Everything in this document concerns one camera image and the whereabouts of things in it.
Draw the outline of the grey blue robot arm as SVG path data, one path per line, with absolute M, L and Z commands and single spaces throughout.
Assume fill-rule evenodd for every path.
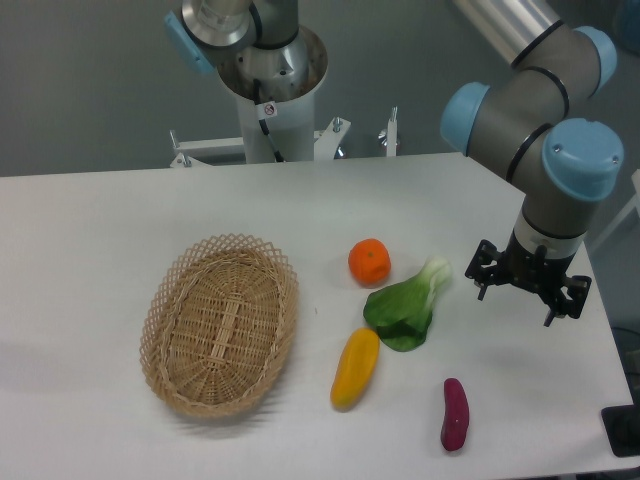
M 609 127 L 570 111 L 609 81 L 615 46 L 597 29 L 567 27 L 544 1 L 461 1 L 458 9 L 515 74 L 499 89 L 462 86 L 443 111 L 441 136 L 525 196 L 507 247 L 482 241 L 466 276 L 481 290 L 510 284 L 536 294 L 550 319 L 577 318 L 591 280 L 567 269 L 615 186 L 624 148 Z M 164 26 L 194 70 L 216 72 L 236 97 L 248 162 L 336 155 L 347 123 L 314 131 L 327 55 L 296 2 L 184 1 Z

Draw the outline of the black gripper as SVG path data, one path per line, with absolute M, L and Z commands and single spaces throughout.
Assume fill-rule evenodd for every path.
M 534 253 L 519 242 L 510 242 L 501 252 L 490 241 L 483 239 L 466 271 L 465 277 L 479 288 L 477 299 L 482 301 L 491 286 L 504 284 L 537 294 L 548 306 L 544 326 L 555 318 L 581 316 L 588 297 L 592 278 L 586 275 L 566 276 L 571 257 L 551 259 L 540 245 Z

